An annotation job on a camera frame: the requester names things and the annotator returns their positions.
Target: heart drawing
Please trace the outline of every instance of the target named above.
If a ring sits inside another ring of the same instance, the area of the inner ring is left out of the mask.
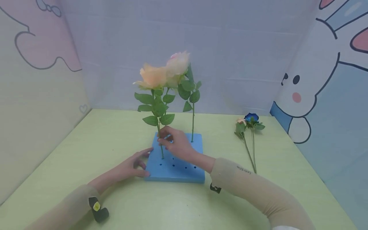
[[[88,105],[84,104],[79,106],[79,111],[81,111],[81,113],[85,114],[88,110]]]

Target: finger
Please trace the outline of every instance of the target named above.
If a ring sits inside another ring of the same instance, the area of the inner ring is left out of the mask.
[[[170,126],[165,126],[163,127],[162,129],[160,129],[160,137],[161,138],[164,138],[164,137],[167,137],[169,134],[173,135],[175,133],[176,129],[170,127]]]
[[[166,147],[166,149],[170,148],[170,146],[173,144],[173,143],[170,143],[170,141],[166,140],[166,139],[163,139],[163,138],[160,138],[159,139],[159,143],[163,146]]]
[[[149,171],[141,169],[133,169],[132,174],[136,177],[149,177]]]
[[[173,140],[174,140],[174,137],[173,137],[172,135],[170,135],[170,136],[168,136],[168,137],[166,138],[166,140],[168,140],[168,141],[173,141]]]
[[[153,150],[153,147],[148,148],[148,149],[145,149],[145,150],[142,150],[142,151],[139,151],[139,152],[136,152],[133,156],[134,156],[135,159],[138,159],[141,156],[147,155],[152,150]]]
[[[146,164],[142,160],[138,161],[138,166],[140,166],[142,169],[146,169]]]
[[[165,140],[167,140],[168,142],[170,141],[174,141],[174,137],[172,135],[168,136],[167,138],[165,138]]]

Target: wall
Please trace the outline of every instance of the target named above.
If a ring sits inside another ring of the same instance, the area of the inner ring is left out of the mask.
[[[0,31],[1,204],[89,105],[57,1],[0,0]]]
[[[132,83],[140,80],[143,63],[163,66],[173,53],[187,50],[195,78],[203,83],[198,113],[260,115],[269,114],[316,4],[317,0],[63,1],[92,107],[136,110],[137,87]],[[176,100],[169,110],[181,112],[184,101]]]
[[[368,226],[368,1],[322,0],[271,109],[358,229]]]

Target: blue rose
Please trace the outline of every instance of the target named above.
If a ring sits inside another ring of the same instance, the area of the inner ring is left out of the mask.
[[[258,121],[258,119],[259,119],[259,117],[258,117],[258,115],[257,114],[255,114],[255,113],[248,113],[245,117],[244,117],[244,119],[247,121],[247,122],[252,122],[252,123],[259,123],[259,121]]]

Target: right hand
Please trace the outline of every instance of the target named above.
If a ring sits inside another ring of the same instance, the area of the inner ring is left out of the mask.
[[[183,131],[165,126],[160,130],[158,142],[166,147],[176,157],[190,161],[196,153]]]

